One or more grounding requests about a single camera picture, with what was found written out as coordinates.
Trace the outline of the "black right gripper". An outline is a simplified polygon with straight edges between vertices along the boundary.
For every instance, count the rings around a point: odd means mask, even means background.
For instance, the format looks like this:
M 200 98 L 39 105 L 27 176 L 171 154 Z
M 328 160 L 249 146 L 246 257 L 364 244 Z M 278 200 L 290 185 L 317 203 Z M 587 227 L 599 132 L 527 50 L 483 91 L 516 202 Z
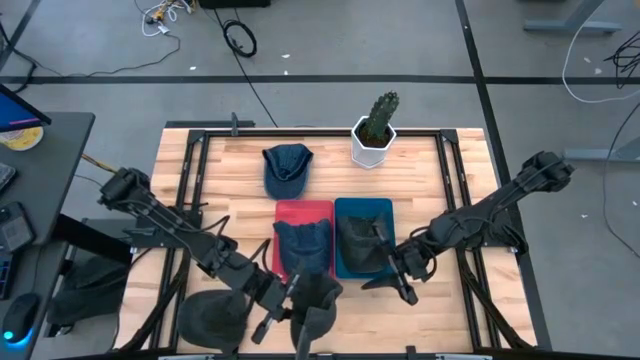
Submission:
M 389 287 L 397 291 L 399 297 L 413 306 L 418 303 L 414 288 L 407 282 L 409 275 L 413 280 L 426 282 L 434 276 L 434 269 L 428 270 L 434 262 L 434 252 L 424 242 L 404 242 L 395 247 L 387 233 L 386 224 L 376 220 L 373 230 L 378 238 L 377 250 L 380 256 L 393 261 L 396 274 L 388 274 L 372 279 L 361 286 L 362 290 Z

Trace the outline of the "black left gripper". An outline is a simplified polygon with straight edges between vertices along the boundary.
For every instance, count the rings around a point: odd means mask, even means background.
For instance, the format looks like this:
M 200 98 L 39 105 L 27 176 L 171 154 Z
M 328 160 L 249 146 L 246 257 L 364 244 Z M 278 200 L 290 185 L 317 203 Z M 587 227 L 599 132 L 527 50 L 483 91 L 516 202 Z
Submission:
M 251 335 L 253 343 L 262 343 L 273 321 L 280 322 L 291 317 L 292 310 L 286 308 L 284 302 L 293 293 L 299 278 L 300 275 L 294 273 L 283 282 L 278 275 L 268 274 L 260 280 L 255 300 L 266 310 L 266 315 Z

